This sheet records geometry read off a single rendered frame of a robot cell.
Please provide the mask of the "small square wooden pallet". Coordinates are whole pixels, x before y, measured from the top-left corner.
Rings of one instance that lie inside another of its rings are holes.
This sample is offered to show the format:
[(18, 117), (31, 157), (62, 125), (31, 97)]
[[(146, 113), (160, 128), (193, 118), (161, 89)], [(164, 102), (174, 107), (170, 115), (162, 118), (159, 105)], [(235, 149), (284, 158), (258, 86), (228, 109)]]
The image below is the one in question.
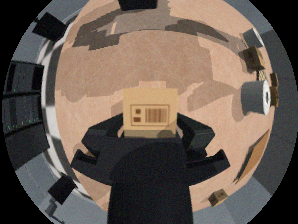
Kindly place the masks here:
[[(261, 72), (261, 71), (263, 71), (263, 72)], [(268, 82), (268, 79), (266, 77), (264, 70), (261, 70), (261, 71), (257, 71), (257, 80), (265, 80), (266, 79), (266, 81)]]

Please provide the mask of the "brown open cylinder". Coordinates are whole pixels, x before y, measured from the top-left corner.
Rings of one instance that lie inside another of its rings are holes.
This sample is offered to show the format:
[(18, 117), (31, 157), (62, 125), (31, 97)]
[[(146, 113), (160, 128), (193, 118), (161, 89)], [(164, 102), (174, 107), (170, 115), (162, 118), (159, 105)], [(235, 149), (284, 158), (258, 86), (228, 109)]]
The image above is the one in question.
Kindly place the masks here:
[[(269, 86), (270, 99), (271, 99), (270, 106), (274, 106), (274, 107), (277, 107), (278, 105), (278, 89), (276, 87), (277, 86)], [(276, 93), (277, 93), (277, 97), (276, 97)]]

